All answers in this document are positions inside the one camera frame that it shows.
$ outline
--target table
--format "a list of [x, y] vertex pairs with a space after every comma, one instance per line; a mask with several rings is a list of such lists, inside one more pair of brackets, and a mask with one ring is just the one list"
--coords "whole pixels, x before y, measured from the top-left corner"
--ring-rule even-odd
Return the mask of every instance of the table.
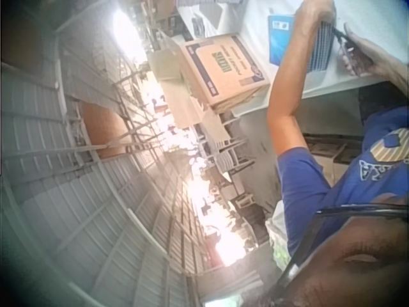
[[[250, 51], [264, 68], [271, 82], [278, 67], [269, 62], [268, 21], [269, 15], [293, 15], [302, 0], [244, 0], [242, 4], [219, 4], [222, 9], [217, 29], [199, 11], [199, 5], [179, 7], [178, 11], [190, 34], [194, 36], [192, 17], [203, 18], [206, 37], [226, 33], [239, 33]], [[337, 28], [343, 31], [347, 22], [356, 34], [365, 37], [401, 61], [407, 62], [407, 6], [403, 0], [335, 0]], [[353, 77], [338, 58], [339, 44], [335, 40], [328, 69], [307, 75], [303, 98], [350, 90], [378, 83], [374, 76]], [[238, 117], [268, 106], [271, 87], [252, 101], [233, 109]]]

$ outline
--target blue t-shirt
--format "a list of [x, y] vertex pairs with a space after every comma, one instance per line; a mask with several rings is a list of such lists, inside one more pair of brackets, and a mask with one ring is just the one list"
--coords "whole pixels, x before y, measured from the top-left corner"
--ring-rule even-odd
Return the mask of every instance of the blue t-shirt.
[[[315, 212], [327, 207], [371, 203], [392, 193], [408, 196], [409, 109], [399, 107], [370, 116], [364, 127], [362, 154], [331, 188], [322, 167], [306, 148], [293, 148], [278, 158], [288, 251], [293, 256]], [[328, 219], [313, 248], [334, 234], [345, 219]]]

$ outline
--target eyeglasses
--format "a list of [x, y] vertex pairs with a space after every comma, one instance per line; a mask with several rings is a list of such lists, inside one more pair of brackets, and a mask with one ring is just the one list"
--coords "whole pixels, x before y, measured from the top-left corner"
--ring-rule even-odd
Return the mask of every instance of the eyeglasses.
[[300, 245], [289, 261], [277, 284], [274, 286], [272, 297], [275, 297], [271, 306], [282, 301], [285, 289], [292, 282], [299, 271], [299, 265], [302, 264], [311, 253], [311, 248], [318, 232], [321, 230], [326, 218], [328, 217], [386, 217], [398, 218], [408, 222], [409, 211], [405, 205], [385, 205], [385, 204], [365, 204], [365, 205], [342, 205], [335, 208], [325, 208], [317, 211], [313, 220], [309, 224], [307, 231], [301, 240]]

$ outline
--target hand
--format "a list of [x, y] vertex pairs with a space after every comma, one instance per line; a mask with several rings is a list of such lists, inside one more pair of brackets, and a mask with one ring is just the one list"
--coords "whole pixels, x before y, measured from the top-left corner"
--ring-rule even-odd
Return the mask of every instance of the hand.
[[332, 22], [336, 17], [334, 0], [304, 0], [300, 9], [311, 14], [317, 22]]
[[350, 74], [356, 75], [357, 73], [358, 76], [361, 76], [362, 74], [373, 74], [388, 77], [390, 75], [390, 55], [375, 43], [357, 36], [351, 31], [347, 24], [344, 25], [344, 28], [346, 35], [358, 47], [354, 48], [351, 43], [345, 43], [345, 49], [347, 52], [351, 48], [354, 48], [354, 50], [350, 52], [352, 63], [350, 63], [342, 49], [340, 50], [345, 67]]

